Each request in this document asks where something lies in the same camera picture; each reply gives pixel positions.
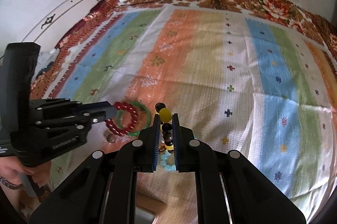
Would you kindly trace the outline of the person's left hand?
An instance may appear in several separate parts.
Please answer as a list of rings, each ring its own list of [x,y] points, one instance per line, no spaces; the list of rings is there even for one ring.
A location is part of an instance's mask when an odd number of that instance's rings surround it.
[[[8,182],[18,185],[21,184],[19,174],[30,175],[33,181],[42,187],[49,181],[51,161],[37,167],[25,167],[17,157],[1,157],[1,177]]]

